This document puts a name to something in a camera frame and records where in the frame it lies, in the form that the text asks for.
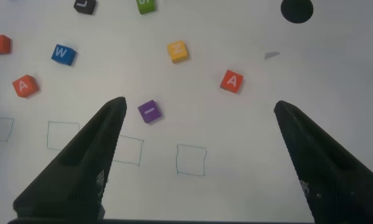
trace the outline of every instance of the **white table surface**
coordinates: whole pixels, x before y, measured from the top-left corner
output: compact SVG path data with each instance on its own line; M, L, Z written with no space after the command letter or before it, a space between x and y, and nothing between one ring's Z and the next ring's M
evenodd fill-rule
M0 142L0 223L13 200L56 156L49 120L82 126L125 96L121 134L144 139L139 167L113 163L106 218L312 222L273 109L298 106L373 171L373 0L315 0L312 18L286 21L281 0L98 0L93 16L68 0L0 0L0 117L14 118ZM184 40L191 59L171 63ZM72 67L50 59L74 48ZM264 60L265 52L279 56ZM219 89L227 69L244 75L239 95ZM12 82L36 77L26 100ZM137 107L156 100L164 119L147 125ZM204 177L176 173L176 144L207 148Z

